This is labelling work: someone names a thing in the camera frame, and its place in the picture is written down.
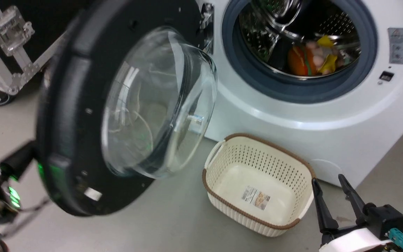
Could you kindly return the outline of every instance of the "yellow cloth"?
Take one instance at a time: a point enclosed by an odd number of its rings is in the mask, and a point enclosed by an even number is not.
[[[327,47],[327,48],[332,48],[334,47],[334,43],[329,39],[328,36],[323,36],[321,37],[318,41],[317,44],[319,46]],[[330,70],[331,73],[335,72],[335,62],[337,61],[338,57],[333,54],[328,54],[326,56],[326,60],[323,63],[323,66],[321,66],[320,70],[318,70],[320,73],[324,73],[326,70]]]

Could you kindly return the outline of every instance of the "gray floor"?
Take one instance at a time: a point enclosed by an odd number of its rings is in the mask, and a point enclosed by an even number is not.
[[[38,86],[0,107],[0,158],[34,136]],[[314,207],[302,222],[278,238],[249,231],[212,207],[201,170],[214,143],[203,141],[192,169],[155,182],[130,207],[108,217],[76,218],[51,205],[31,225],[7,241],[12,252],[121,251],[317,251],[320,244]],[[24,206],[45,191],[34,167],[14,187]],[[325,199],[340,225],[353,224],[350,204],[339,188],[324,184]],[[403,137],[358,188],[363,200],[391,204],[403,213]]]

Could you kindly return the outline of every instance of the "door hinge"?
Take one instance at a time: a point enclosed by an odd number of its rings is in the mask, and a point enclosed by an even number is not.
[[[203,3],[201,7],[200,30],[203,32],[203,51],[212,54],[214,52],[214,5]]]
[[[10,6],[0,16],[0,47],[7,56],[30,40],[35,30],[26,22],[16,6]]]

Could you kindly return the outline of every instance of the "laundry basket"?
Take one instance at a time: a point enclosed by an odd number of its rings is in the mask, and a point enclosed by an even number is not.
[[[236,222],[275,237],[299,223],[313,200],[312,167],[249,134],[217,143],[203,169],[211,203]]]

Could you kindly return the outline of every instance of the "washing machine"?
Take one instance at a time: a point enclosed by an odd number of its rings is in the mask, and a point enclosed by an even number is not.
[[[403,134],[400,0],[106,0],[68,31],[29,149],[72,215],[127,206],[203,136],[251,133],[356,186]]]
[[[403,0],[317,0],[298,24],[304,33],[278,24],[307,2],[211,1],[219,91],[206,137],[251,133],[299,154],[321,180],[339,185],[345,174],[357,186],[403,134]],[[295,75],[277,60],[274,30],[294,43],[329,35],[348,62]]]

